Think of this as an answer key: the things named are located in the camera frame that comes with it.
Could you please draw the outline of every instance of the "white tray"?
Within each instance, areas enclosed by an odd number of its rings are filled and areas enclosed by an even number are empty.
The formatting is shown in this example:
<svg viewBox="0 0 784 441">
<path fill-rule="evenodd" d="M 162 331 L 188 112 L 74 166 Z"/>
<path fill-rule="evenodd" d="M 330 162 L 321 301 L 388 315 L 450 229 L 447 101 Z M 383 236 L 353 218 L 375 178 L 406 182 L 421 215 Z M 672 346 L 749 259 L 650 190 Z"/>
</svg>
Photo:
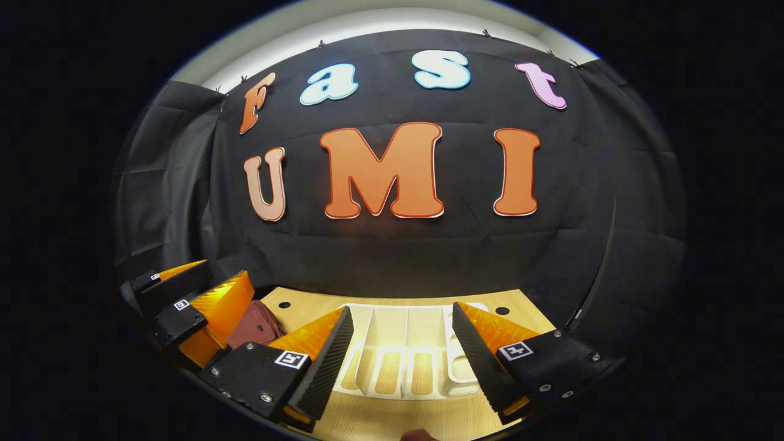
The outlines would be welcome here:
<svg viewBox="0 0 784 441">
<path fill-rule="evenodd" d="M 488 310 L 481 303 L 469 304 Z M 351 309 L 354 336 L 333 391 L 381 399 L 443 399 L 479 390 L 452 330 L 452 305 L 343 306 Z"/>
</svg>

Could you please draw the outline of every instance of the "wooden table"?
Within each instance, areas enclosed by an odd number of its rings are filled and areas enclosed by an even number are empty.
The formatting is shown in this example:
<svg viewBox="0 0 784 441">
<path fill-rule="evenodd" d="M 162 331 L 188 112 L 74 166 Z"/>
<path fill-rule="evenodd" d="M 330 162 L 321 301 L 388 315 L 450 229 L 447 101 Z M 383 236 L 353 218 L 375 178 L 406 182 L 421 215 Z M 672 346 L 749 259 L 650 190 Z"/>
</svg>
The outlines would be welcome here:
<svg viewBox="0 0 784 441">
<path fill-rule="evenodd" d="M 504 319 L 537 333 L 555 329 L 520 290 L 461 297 L 393 299 L 341 297 L 277 288 L 261 301 L 287 331 L 304 326 L 346 303 L 428 306 L 447 305 L 456 301 L 482 303 L 494 314 L 498 307 L 509 308 Z M 282 302 L 288 302 L 290 306 L 280 308 Z M 307 435 L 324 441 L 398 441 L 410 429 L 425 428 L 436 439 L 462 441 L 490 435 L 518 422 L 502 425 L 481 391 L 447 399 L 417 401 L 375 399 L 332 392 L 324 416 L 316 423 L 314 432 Z"/>
</svg>

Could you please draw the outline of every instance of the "white wall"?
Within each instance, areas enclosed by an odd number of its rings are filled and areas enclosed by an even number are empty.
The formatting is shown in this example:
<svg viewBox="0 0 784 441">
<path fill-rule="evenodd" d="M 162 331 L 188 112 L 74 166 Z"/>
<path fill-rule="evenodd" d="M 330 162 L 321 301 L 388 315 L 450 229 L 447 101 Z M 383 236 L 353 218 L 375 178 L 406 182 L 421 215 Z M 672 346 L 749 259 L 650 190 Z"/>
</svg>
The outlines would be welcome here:
<svg viewBox="0 0 784 441">
<path fill-rule="evenodd" d="M 172 79 L 200 84 L 209 89 L 217 89 L 220 86 L 221 92 L 227 92 L 240 83 L 241 76 L 254 75 L 291 56 L 313 49 L 320 40 L 329 44 L 358 35 L 404 29 L 444 29 L 475 34 L 481 34 L 483 29 L 487 29 L 494 37 L 530 46 L 543 52 L 552 50 L 556 56 L 564 60 L 571 58 L 578 63 L 586 63 L 597 59 L 593 53 L 565 35 L 514 9 L 494 2 L 400 0 L 384 2 L 384 5 L 393 3 L 433 4 L 441 8 L 379 9 L 378 2 L 368 0 L 299 2 L 261 17 L 228 35 L 196 56 Z M 456 12 L 454 9 L 460 9 L 462 12 Z M 325 20 L 314 19 L 329 16 L 330 13 L 334 15 L 346 11 L 350 12 Z M 291 29 L 292 26 L 303 23 L 307 25 Z"/>
</svg>

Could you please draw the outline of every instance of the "letter m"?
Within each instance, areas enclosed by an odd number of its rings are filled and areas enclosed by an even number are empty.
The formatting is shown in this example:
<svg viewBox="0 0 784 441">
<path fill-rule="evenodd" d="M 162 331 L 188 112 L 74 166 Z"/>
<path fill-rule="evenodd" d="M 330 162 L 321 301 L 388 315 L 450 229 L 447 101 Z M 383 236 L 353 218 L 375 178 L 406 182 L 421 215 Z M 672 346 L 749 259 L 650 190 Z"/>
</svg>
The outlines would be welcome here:
<svg viewBox="0 0 784 441">
<path fill-rule="evenodd" d="M 359 215 L 351 198 L 351 183 L 373 216 L 387 202 L 397 181 L 397 199 L 390 209 L 397 217 L 438 217 L 444 204 L 436 196 L 434 151 L 441 127 L 429 122 L 409 122 L 395 130 L 381 159 L 376 157 L 359 130 L 338 129 L 321 137 L 329 152 L 332 201 L 324 212 L 334 219 Z"/>
</svg>

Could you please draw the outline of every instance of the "orange letter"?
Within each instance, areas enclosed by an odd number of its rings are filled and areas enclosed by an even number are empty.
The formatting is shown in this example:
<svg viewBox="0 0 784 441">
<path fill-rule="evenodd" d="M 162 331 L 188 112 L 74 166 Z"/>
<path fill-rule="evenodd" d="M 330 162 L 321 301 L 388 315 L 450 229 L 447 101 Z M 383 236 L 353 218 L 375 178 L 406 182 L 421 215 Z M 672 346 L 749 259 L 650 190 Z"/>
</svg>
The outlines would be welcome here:
<svg viewBox="0 0 784 441">
<path fill-rule="evenodd" d="M 359 204 L 351 198 L 354 182 L 362 202 L 373 216 L 381 214 L 392 184 L 397 180 L 397 199 L 392 214 L 397 217 L 438 217 L 444 204 L 436 196 L 433 154 L 441 127 L 429 122 L 409 122 L 395 130 L 379 160 L 357 129 L 338 129 L 321 137 L 329 151 L 332 201 L 324 212 L 333 219 L 359 215 Z"/>
<path fill-rule="evenodd" d="M 494 136 L 503 147 L 503 190 L 493 209 L 501 216 L 528 216 L 536 211 L 534 150 L 539 137 L 519 129 L 498 129 Z"/>
<path fill-rule="evenodd" d="M 271 85 L 273 81 L 275 81 L 274 72 L 264 77 L 245 94 L 245 112 L 242 114 L 242 125 L 240 126 L 241 135 L 250 130 L 259 119 L 256 111 L 261 110 L 261 106 L 264 105 L 267 86 Z"/>
<path fill-rule="evenodd" d="M 256 214 L 265 221 L 279 221 L 286 211 L 286 194 L 283 191 L 283 172 L 281 170 L 281 160 L 284 156 L 286 156 L 286 152 L 283 147 L 273 148 L 264 155 L 264 162 L 270 166 L 271 204 L 264 202 L 264 197 L 261 195 L 261 183 L 259 182 L 261 158 L 258 156 L 249 158 L 242 167 L 248 176 L 248 192 L 253 211 L 256 211 Z"/>
</svg>

